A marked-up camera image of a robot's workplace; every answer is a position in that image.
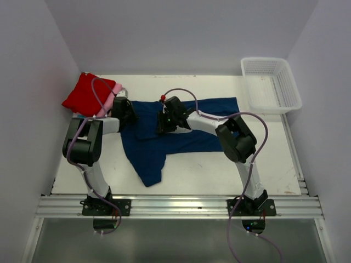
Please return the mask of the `dark blue t shirt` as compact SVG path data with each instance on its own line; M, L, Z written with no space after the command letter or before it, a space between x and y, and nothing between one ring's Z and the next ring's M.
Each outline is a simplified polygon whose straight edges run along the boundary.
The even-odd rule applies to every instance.
M121 140L126 157L144 186L161 182L168 155L222 151L217 137L203 131L158 135L157 114L162 110L159 102L133 101L132 105L139 119L121 131Z

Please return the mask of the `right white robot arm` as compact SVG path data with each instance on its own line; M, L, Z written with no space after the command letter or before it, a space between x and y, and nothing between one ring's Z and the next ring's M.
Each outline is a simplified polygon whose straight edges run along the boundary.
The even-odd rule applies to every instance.
M235 204L237 211L245 211L257 215L264 208L268 199L256 166L257 154L262 150L268 139L268 127L257 115L250 112L239 112L229 117L208 115L198 109L187 109L178 97L169 99L161 96L163 109L157 114L157 133L189 133L201 131L218 138L225 156L235 163L243 184L243 194ZM256 148L257 139L242 119L249 115L262 122L265 129L264 140Z

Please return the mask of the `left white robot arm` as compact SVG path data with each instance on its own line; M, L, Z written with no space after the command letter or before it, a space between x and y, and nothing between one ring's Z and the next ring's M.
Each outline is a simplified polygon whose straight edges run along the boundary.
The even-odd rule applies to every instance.
M132 102L124 96L114 98L110 113L109 117L72 118L63 144L63 156L80 170L87 196L97 199L94 207L101 215L110 214L114 208L113 200L108 198L110 186L99 164L103 136L119 133L138 119Z

